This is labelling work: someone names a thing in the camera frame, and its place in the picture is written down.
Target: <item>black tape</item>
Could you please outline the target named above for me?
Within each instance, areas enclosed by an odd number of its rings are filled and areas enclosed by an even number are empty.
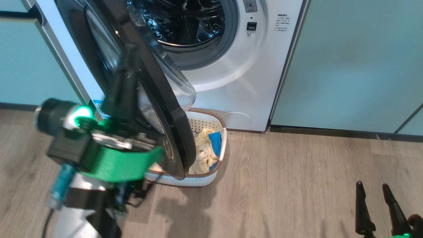
[[[120,238],[122,230],[118,226],[117,220],[106,211],[106,208],[111,208],[109,201],[113,201],[114,194],[113,190],[69,188],[63,205],[67,208],[94,210],[95,212],[86,219],[99,235],[103,238]]]

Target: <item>yellow cloth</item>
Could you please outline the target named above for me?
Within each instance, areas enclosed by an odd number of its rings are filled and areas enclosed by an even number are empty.
[[[195,161],[190,167],[190,174],[205,174],[210,172],[210,167],[219,161],[219,158],[214,154],[212,144],[208,135],[214,131],[208,128],[204,128],[195,140],[195,147],[197,150],[197,156]],[[162,168],[154,163],[150,170],[162,172]]]

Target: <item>green plastic part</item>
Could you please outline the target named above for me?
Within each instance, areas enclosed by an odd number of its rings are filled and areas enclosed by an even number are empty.
[[[123,152],[101,147],[94,169],[83,174],[109,183],[136,181],[144,178],[148,168],[163,156],[163,148],[149,152]]]

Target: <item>laundry basket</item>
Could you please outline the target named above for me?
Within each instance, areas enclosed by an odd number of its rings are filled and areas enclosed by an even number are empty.
[[[223,156],[225,155],[226,142],[228,140],[225,123],[220,116],[204,109],[191,108],[187,111],[187,116],[192,130],[201,132],[204,128],[209,128],[215,132],[220,131],[222,135],[222,148],[220,149],[217,165],[206,174],[189,174],[183,180],[174,179],[172,176],[169,176],[164,172],[148,170],[145,174],[145,178],[147,180],[172,186],[203,187],[210,184],[216,177],[217,171],[222,165]]]

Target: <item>washing machine door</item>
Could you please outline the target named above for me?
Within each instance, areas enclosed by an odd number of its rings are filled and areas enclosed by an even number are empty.
[[[166,157],[159,163],[183,179],[195,161],[195,143],[184,109],[195,90],[157,43],[141,17],[123,0],[56,0],[75,44],[103,92],[112,84],[125,45],[136,44],[140,71],[141,120],[163,135]]]

